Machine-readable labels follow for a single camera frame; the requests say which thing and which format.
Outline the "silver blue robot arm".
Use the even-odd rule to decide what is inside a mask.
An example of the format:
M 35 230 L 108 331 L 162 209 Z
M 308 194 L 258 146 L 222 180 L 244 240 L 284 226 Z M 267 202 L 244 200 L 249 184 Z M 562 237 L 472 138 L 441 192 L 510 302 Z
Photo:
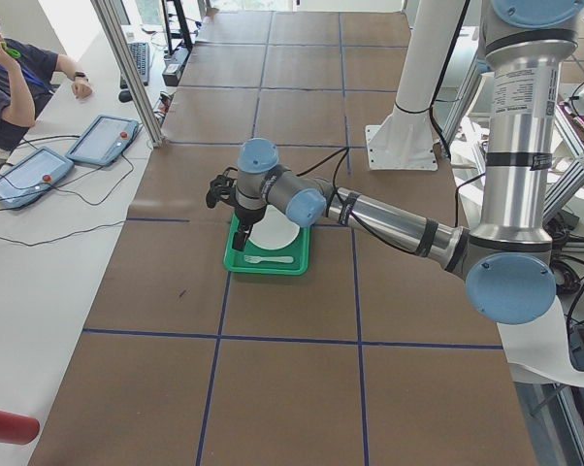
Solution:
M 275 207 L 308 227 L 327 217 L 387 246 L 427 257 L 465 281 L 473 306 L 501 324 L 543 316 L 556 296 L 543 227 L 551 140 L 562 62 L 577 47 L 581 1 L 488 1 L 479 50 L 494 74 L 481 220 L 449 227 L 333 182 L 304 179 L 284 167 L 276 146 L 254 138 L 241 148 L 238 175 L 218 175 L 209 207 L 225 203 L 238 221 L 232 246 L 243 250 L 252 227 Z

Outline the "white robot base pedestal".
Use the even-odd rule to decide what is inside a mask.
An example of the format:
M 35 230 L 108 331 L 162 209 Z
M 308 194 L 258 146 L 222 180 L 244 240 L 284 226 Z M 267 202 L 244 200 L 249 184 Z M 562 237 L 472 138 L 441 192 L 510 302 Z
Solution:
M 366 127 L 372 170 L 438 168 L 430 113 L 468 8 L 460 0 L 419 3 L 392 113 Z

